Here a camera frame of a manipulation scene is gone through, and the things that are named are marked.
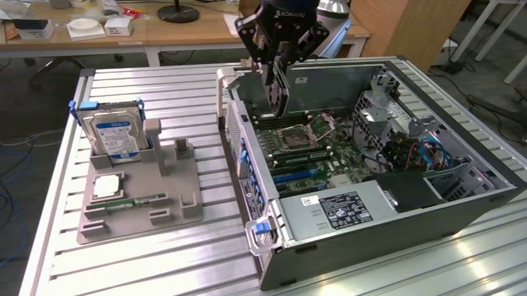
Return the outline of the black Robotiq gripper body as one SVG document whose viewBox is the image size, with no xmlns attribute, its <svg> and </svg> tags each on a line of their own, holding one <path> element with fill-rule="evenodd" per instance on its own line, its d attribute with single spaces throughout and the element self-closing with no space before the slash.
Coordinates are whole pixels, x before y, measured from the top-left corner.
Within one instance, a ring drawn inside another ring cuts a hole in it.
<svg viewBox="0 0 527 296">
<path fill-rule="evenodd" d="M 319 1 L 261 1 L 257 22 L 266 45 L 298 42 L 317 23 Z"/>
</svg>

